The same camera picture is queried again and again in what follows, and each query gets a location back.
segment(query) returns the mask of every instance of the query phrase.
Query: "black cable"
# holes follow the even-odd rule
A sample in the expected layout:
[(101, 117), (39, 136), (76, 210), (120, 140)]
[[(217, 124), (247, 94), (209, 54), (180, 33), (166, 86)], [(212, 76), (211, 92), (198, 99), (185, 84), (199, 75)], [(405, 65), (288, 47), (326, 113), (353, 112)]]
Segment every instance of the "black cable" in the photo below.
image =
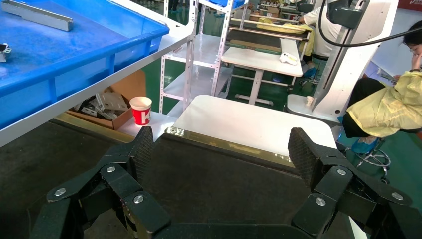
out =
[(401, 36), (409, 35), (409, 34), (412, 34), (412, 33), (415, 33), (415, 32), (418, 32), (418, 31), (421, 31), (422, 30), (422, 27), (419, 27), (417, 29), (413, 29), (413, 30), (410, 30), (410, 31), (405, 31), (405, 32), (402, 32), (402, 33), (399, 33), (399, 34), (396, 34), (396, 35), (392, 35), (392, 36), (388, 36), (388, 37), (385, 37), (385, 38), (382, 38), (382, 39), (378, 39), (378, 40), (375, 40), (375, 41), (363, 42), (363, 43), (357, 43), (357, 44), (341, 44), (341, 43), (336, 43), (336, 42), (333, 42), (333, 41), (329, 40), (328, 38), (326, 38), (326, 36), (322, 32), (321, 20), (322, 20), (322, 12), (324, 10), (325, 2), (326, 2), (326, 0), (323, 0), (322, 1), (321, 11), (319, 13), (319, 18), (318, 18), (318, 29), (319, 29), (319, 33), (321, 34), (321, 37), (326, 42), (328, 42), (329, 44), (331, 44), (333, 46), (339, 46), (339, 47), (367, 46), (367, 45), (372, 45), (372, 44), (380, 43), (380, 42), (383, 42), (383, 41), (388, 41), (388, 40), (391, 40), (391, 39), (395, 39), (395, 38), (398, 38), (398, 37), (401, 37)]

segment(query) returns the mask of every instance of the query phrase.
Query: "person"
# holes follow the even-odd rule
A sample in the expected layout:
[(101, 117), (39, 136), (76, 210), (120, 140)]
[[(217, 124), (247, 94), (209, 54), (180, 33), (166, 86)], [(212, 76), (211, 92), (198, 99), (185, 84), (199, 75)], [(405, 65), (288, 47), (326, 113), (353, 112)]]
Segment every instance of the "person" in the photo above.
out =
[[(410, 30), (422, 27), (422, 21)], [(352, 151), (371, 151), (380, 138), (400, 129), (422, 127), (422, 31), (404, 36), (403, 43), (413, 53), (411, 69), (399, 77), (394, 87), (362, 78), (354, 86), (346, 114), (340, 118), (348, 138), (359, 137)]]
[[(306, 25), (315, 25), (315, 39), (314, 39), (314, 48), (312, 54), (329, 57), (332, 51), (333, 45), (327, 43), (321, 36), (318, 27), (319, 13), (321, 12), (321, 7), (316, 8), (315, 10), (305, 14), (299, 19), (299, 23)], [(338, 34), (340, 33), (341, 26), (338, 24), (331, 23), (327, 18), (327, 7), (324, 7), (322, 11), (321, 18), (321, 28), (324, 36), (331, 41), (336, 41)], [(304, 73), (304, 77), (312, 77), (316, 72), (315, 64), (312, 62), (311, 56), (303, 56), (303, 60), (308, 65), (308, 70)]]

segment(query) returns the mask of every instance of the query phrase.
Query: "green floor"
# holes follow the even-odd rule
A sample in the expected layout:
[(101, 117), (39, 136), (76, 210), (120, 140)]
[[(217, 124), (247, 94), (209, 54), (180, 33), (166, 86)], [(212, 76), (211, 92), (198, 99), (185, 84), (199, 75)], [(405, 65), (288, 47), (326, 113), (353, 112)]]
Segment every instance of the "green floor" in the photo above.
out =
[[(156, 8), (156, 11), (162, 13), (162, 5), (159, 5), (158, 8)], [(206, 11), (204, 34), (220, 36), (223, 18), (215, 17), (213, 12), (213, 10), (210, 12)], [(187, 14), (187, 11), (182, 11), (178, 14), (169, 14), (169, 16), (173, 20), (186, 24)], [(153, 103), (152, 107), (152, 110), (155, 112), (158, 111), (159, 107), (159, 69), (160, 60), (157, 60), (143, 68), (147, 77), (147, 96), (150, 97), (153, 102), (156, 102), (156, 104)], [(167, 85), (172, 82), (172, 80), (175, 79), (183, 71), (184, 63), (167, 60), (165, 68), (165, 84)], [(254, 76), (253, 71), (241, 68), (235, 68), (234, 74), (248, 77)], [(265, 72), (263, 79), (271, 80), (274, 75), (275, 74), (273, 73)], [(289, 81), (291, 80), (291, 78), (284, 77), (283, 80)], [(251, 88), (252, 81), (233, 78), (231, 81), (231, 86), (227, 98), (230, 100), (246, 102), (243, 100), (236, 99), (234, 96), (236, 94), (250, 95)], [(304, 90), (300, 86), (298, 86), (298, 84), (295, 84), (295, 87), (292, 90), (292, 93), (300, 95), (309, 95), (310, 92), (312, 92), (311, 88)], [(259, 90), (259, 98), (273, 101), (274, 106), (271, 107), (264, 104), (257, 105), (281, 111), (283, 110), (284, 105), (286, 104), (287, 94), (288, 92), (286, 87), (263, 83)], [(165, 97), (163, 113), (166, 114), (176, 103), (177, 100)], [(353, 140), (343, 140), (343, 143), (351, 145), (353, 143)], [(422, 141), (419, 140), (418, 137), (416, 137), (415, 135), (409, 135), (403, 132), (399, 132), (386, 139), (382, 150), (384, 150), (390, 156), (392, 161), (391, 168), (388, 172), (388, 179), (390, 180), (391, 185), (411, 196), (414, 200), (414, 206), (422, 211)], [(355, 158), (353, 155), (348, 155), (348, 158), (354, 165), (358, 163), (357, 158)], [(382, 176), (382, 170), (372, 165), (363, 164), (360, 170), (369, 175), (373, 175), (376, 178), (380, 178)]]

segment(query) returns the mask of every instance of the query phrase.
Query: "white shirt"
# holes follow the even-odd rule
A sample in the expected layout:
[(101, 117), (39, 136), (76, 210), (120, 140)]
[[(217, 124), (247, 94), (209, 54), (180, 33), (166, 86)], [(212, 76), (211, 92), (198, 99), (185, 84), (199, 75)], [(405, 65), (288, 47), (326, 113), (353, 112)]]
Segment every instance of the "white shirt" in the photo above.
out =
[[(329, 57), (332, 51), (333, 45), (326, 42), (319, 32), (318, 19), (319, 13), (321, 12), (321, 7), (316, 8), (315, 10), (304, 15), (304, 20), (306, 25), (315, 24), (315, 37), (314, 37), (314, 50), (313, 53), (320, 56)], [(327, 15), (327, 6), (324, 7), (322, 17), (321, 17), (321, 28), (324, 36), (331, 41), (336, 41), (337, 36), (340, 33), (341, 26), (338, 24), (331, 23)]]

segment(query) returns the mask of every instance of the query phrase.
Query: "red paper cup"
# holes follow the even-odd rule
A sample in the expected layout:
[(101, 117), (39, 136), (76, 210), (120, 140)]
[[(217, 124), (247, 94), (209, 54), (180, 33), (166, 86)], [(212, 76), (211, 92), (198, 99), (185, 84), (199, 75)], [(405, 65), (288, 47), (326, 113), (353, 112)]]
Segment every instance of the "red paper cup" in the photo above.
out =
[(135, 97), (129, 101), (132, 107), (132, 113), (135, 117), (135, 124), (147, 125), (149, 123), (149, 117), (151, 115), (151, 99), (148, 97)]

